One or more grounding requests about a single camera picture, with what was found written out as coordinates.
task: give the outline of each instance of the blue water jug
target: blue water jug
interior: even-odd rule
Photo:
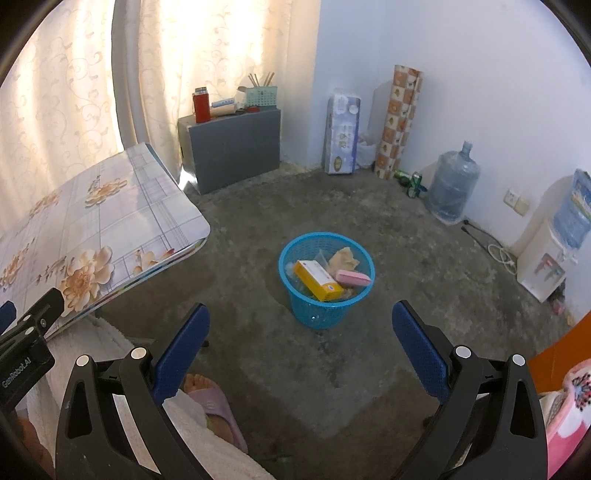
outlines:
[[[554,215],[552,227],[559,240],[578,250],[591,230],[591,178],[586,171],[576,170],[573,189]]]
[[[463,219],[464,208],[480,177],[480,167],[470,158],[471,149],[472,144],[464,142],[462,151],[444,153],[437,162],[425,205],[446,225]]]

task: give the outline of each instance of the blue plastic basket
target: blue plastic basket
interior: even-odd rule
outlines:
[[[350,300],[327,303],[306,297],[294,288],[285,273],[285,265],[298,260],[313,260],[320,250],[329,260],[344,247],[350,247],[355,259],[359,260],[356,270],[365,273],[372,280],[359,295]],[[308,327],[320,330],[339,323],[352,305],[363,300],[374,285],[375,267],[369,254],[357,242],[336,233],[316,232],[299,236],[287,244],[279,257],[279,275],[289,291],[295,318]]]

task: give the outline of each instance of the yellow box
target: yellow box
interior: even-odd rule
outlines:
[[[337,300],[343,294],[343,287],[316,260],[298,260],[294,273],[320,301]]]

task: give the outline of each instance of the floral tablecloth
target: floral tablecloth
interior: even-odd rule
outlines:
[[[147,144],[85,170],[0,239],[0,305],[20,317],[48,289],[66,309],[49,335],[188,255],[210,227]]]

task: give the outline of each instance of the white curtain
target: white curtain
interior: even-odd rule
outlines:
[[[281,89],[291,0],[142,0],[139,85],[150,143],[180,174],[177,120],[191,115],[191,93],[206,86],[210,101],[234,97],[275,72]]]
[[[0,87],[0,236],[66,180],[122,149],[111,79],[115,0],[63,0]]]
[[[135,18],[118,37],[126,38],[120,67],[129,91],[117,102],[136,103],[119,110],[143,114],[133,118],[136,132],[139,124],[147,130],[138,141],[149,141],[178,179],[177,120],[191,114],[195,87],[219,100],[248,85],[248,73],[262,81],[273,71],[281,92],[291,0],[118,1]],[[0,236],[47,193],[123,148],[111,69],[114,4],[63,0],[0,87]]]

